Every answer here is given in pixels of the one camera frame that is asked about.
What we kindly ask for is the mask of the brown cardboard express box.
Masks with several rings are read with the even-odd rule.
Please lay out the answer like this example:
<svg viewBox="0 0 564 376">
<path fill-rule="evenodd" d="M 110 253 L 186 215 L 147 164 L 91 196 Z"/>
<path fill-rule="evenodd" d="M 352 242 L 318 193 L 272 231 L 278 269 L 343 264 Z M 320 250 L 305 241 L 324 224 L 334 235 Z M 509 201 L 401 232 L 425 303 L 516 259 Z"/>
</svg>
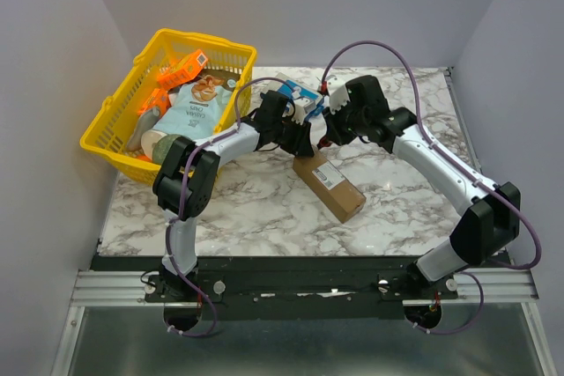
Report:
<svg viewBox="0 0 564 376">
<path fill-rule="evenodd" d="M 294 158 L 293 170 L 340 223 L 363 209 L 366 197 L 321 152 Z"/>
</svg>

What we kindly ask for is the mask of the red black utility knife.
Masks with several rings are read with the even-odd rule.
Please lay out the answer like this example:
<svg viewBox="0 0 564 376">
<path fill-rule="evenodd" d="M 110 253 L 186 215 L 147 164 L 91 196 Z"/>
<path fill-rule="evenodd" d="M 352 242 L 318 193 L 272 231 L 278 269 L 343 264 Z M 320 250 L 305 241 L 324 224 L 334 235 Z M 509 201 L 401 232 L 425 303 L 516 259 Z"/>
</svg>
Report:
<svg viewBox="0 0 564 376">
<path fill-rule="evenodd" d="M 331 146 L 331 140 L 329 140 L 326 136 L 323 136 L 317 143 L 318 149 L 322 149 L 329 146 Z"/>
</svg>

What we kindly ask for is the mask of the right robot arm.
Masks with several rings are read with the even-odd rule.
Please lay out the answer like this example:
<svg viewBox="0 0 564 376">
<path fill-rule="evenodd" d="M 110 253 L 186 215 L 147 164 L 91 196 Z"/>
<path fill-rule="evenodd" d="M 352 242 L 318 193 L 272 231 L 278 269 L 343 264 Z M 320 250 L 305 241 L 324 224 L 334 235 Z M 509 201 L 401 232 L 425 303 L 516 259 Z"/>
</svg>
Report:
<svg viewBox="0 0 564 376">
<path fill-rule="evenodd" d="M 460 216 L 449 238 L 411 266 L 405 287 L 413 297 L 427 297 L 438 280 L 481 265 L 516 238 L 518 188 L 509 182 L 496 184 L 436 138 L 423 136 L 413 112 L 390 108 L 376 77 L 361 76 L 348 82 L 330 77 L 322 88 L 329 101 L 323 110 L 324 143 L 343 146 L 360 137 L 377 144 L 418 170 Z"/>
</svg>

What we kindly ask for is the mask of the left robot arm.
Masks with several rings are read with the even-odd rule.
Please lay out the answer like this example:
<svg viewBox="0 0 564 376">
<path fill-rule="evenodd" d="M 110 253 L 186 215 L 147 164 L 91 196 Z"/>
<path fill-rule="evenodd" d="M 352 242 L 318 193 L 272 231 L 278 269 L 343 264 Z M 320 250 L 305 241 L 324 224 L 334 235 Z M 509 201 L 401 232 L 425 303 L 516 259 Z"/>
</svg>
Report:
<svg viewBox="0 0 564 376">
<path fill-rule="evenodd" d="M 309 102 L 297 90 L 290 95 L 268 91 L 254 112 L 229 129 L 205 139 L 173 141 L 152 187 L 167 220 L 160 274 L 173 299 L 184 301 L 201 291 L 190 275 L 197 266 L 197 217 L 211 200 L 218 170 L 269 144 L 295 157 L 313 156 Z"/>
</svg>

